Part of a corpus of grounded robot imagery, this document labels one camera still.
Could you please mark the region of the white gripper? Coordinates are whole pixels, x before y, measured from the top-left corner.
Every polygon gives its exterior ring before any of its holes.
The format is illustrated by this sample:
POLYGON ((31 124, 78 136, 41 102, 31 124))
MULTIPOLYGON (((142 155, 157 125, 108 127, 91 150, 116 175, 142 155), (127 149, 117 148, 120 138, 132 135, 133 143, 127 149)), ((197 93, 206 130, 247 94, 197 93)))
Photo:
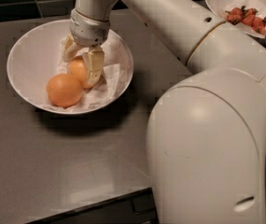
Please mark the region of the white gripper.
POLYGON ((87 84, 94 85, 102 74, 105 53, 100 45, 107 40, 110 22, 90 19, 73 9, 69 28, 71 35, 63 40, 63 61, 72 61, 81 49, 89 47, 82 57, 87 68, 87 84))

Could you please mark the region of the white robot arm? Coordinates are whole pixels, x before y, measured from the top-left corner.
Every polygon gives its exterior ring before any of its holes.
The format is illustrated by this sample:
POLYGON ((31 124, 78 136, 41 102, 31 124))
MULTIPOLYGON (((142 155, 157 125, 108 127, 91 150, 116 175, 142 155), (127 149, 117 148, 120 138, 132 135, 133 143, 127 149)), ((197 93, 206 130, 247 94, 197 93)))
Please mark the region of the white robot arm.
POLYGON ((266 224, 266 48, 191 0, 76 0, 78 44, 106 41, 117 2, 190 70, 148 120, 160 224, 266 224))

